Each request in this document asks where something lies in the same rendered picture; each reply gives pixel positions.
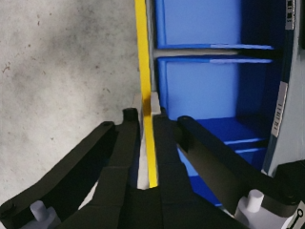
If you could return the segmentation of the yellow bar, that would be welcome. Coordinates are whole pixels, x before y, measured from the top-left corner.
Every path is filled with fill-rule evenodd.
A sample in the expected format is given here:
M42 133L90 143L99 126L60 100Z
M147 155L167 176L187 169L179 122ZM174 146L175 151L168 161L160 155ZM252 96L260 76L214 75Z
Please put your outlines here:
M150 188L152 188L156 186L156 171L155 171L155 156L154 156L154 142L153 142L151 82L150 82L150 68L149 68L146 8L145 8L145 0L134 0L134 1L135 1L139 67L140 67L140 78L141 78L141 91L142 91L142 101L143 101L149 180L150 180Z

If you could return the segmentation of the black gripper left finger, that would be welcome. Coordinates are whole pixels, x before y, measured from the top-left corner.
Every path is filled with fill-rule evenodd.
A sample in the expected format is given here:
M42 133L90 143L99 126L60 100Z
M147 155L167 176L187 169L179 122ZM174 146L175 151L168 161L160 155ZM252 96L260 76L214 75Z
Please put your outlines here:
M78 229L123 229L129 187L138 186L142 93L122 114L122 125L100 123L36 183L1 204L4 227L53 229L79 209L97 182Z

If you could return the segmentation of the blue open bin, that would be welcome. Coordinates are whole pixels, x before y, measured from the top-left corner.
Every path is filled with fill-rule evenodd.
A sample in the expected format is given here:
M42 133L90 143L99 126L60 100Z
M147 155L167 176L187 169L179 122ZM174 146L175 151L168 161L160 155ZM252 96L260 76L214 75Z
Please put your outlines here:
M251 54L157 56L159 105L170 120L191 116L225 144L270 139L282 59Z
M241 157L243 157L247 162L249 162L252 166L254 166L256 170L261 172L268 143L269 143L269 139L258 140L253 142L233 143L227 145L231 147L231 149L233 149ZM180 150L179 150L179 154L181 161L185 162L189 174L189 178L191 181L191 185L193 187L193 191L201 195L206 200L213 203L215 206L222 205L220 201L212 193L212 191L207 186L207 184L204 182L204 180L201 179L200 175L194 170L190 162L183 156Z
M154 0L156 47L283 50L285 5L285 0Z

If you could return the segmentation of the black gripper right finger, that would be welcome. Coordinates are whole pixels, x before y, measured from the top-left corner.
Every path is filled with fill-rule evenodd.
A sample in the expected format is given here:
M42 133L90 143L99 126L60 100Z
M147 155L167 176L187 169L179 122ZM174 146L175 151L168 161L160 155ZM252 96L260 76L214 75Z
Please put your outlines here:
M157 92L151 107L163 229L206 229L178 149L235 219L251 229L286 229L301 201L295 188L257 171L192 117L170 120Z

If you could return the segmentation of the grey metal rack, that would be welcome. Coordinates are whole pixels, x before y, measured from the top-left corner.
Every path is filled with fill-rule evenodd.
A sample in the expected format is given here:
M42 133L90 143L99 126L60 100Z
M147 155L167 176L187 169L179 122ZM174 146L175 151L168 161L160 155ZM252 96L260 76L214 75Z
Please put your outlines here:
M146 10L151 85L152 92L158 93L158 99L157 56L202 54L283 56L274 122L261 172L270 177L275 177L278 165L305 160L305 50L302 49L305 0L286 0L283 50L239 48L158 49L156 47L154 0L146 0Z

